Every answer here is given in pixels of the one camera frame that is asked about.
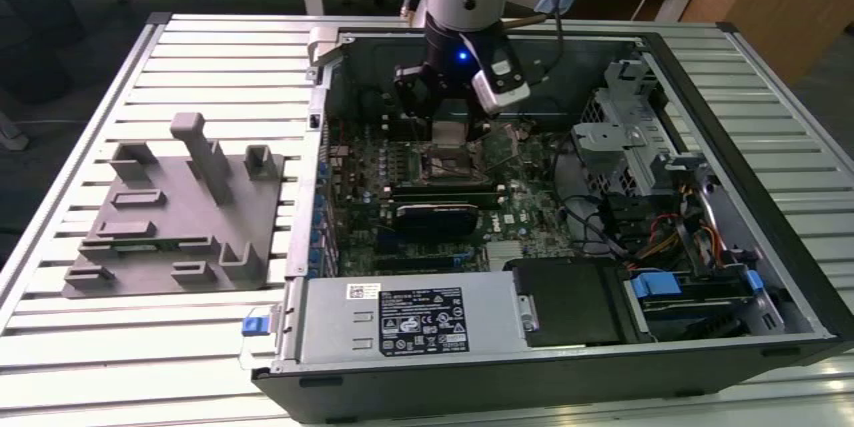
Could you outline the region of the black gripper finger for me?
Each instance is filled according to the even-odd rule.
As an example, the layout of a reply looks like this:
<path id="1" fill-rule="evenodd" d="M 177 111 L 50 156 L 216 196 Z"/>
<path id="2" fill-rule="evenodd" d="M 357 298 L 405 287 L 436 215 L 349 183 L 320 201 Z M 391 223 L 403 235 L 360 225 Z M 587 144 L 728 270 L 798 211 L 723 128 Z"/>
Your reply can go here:
<path id="1" fill-rule="evenodd" d="M 460 91 L 461 99 L 465 104 L 465 117 L 461 122 L 463 140 L 465 142 L 477 141 L 491 130 L 491 117 L 485 113 L 477 96 L 471 88 Z"/>
<path id="2" fill-rule="evenodd" d="M 408 118 L 411 137 L 427 140 L 435 113 L 441 104 L 441 79 L 427 64 L 395 68 L 393 89 L 397 104 Z"/>

